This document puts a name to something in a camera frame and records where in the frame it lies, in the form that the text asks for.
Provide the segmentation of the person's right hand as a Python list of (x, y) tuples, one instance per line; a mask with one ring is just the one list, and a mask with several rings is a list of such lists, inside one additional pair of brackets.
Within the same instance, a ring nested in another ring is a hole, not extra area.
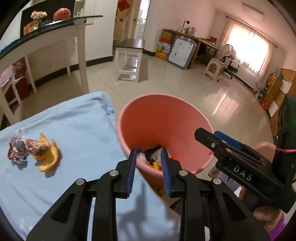
[(285, 228), (285, 216), (281, 209), (271, 206), (262, 206), (256, 208), (253, 215), (257, 220), (263, 222), (263, 227), (268, 233), (279, 235)]

